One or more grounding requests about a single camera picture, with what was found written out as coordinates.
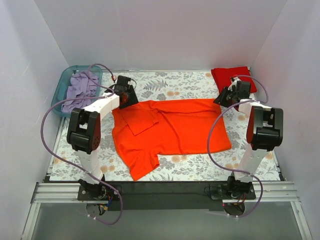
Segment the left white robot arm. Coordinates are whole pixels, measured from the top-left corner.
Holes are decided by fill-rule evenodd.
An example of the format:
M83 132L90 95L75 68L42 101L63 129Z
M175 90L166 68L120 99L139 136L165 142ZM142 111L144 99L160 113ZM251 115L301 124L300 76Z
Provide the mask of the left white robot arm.
M135 80L119 75L101 98L84 108L74 108L70 114L66 140L76 151L84 169L83 180L92 184L89 194L95 200L103 199L107 193L106 187L99 183L104 177L98 159L102 120L117 108L123 109L139 102L132 82Z

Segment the orange t shirt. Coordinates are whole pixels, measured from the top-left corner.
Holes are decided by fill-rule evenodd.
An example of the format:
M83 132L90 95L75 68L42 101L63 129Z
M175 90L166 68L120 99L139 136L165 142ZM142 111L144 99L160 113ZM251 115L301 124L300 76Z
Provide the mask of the orange t shirt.
M217 153L231 149L213 99L143 101L113 110L115 150L134 181L155 170L159 155Z

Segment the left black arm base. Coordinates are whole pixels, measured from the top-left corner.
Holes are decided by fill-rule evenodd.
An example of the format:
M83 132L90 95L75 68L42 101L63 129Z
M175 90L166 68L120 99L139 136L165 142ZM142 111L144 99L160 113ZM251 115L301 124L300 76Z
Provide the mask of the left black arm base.
M79 201L119 200L117 192L102 183L91 184L83 179L79 179L78 183L80 184L77 196Z

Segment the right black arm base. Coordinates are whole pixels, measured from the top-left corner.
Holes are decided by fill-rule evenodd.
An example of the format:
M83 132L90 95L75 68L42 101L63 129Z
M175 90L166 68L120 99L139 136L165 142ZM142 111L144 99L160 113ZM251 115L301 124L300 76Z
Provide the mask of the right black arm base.
M229 176L227 181L214 181L203 189L212 200L255 200L252 182L241 182Z

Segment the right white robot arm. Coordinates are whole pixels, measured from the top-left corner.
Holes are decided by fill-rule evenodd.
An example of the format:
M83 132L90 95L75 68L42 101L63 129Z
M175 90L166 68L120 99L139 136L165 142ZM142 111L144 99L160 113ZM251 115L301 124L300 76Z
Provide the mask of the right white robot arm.
M253 175L263 158L283 141L284 111L250 98L250 93L250 82L232 77L230 86L224 87L213 101L227 111L235 109L248 116L247 147L239 168L233 170L235 181L226 186L227 195L232 199L243 195L245 188L242 183L253 181Z

